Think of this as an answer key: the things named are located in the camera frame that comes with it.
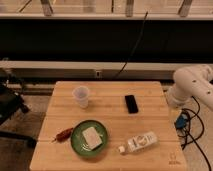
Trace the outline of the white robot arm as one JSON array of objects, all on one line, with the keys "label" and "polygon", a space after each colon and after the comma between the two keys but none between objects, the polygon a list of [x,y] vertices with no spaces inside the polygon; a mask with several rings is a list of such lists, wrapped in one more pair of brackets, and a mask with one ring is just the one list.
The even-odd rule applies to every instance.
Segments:
[{"label": "white robot arm", "polygon": [[213,69],[209,65],[179,68],[174,72],[173,80],[174,84],[166,92],[170,107],[181,107],[194,96],[213,111]]}]

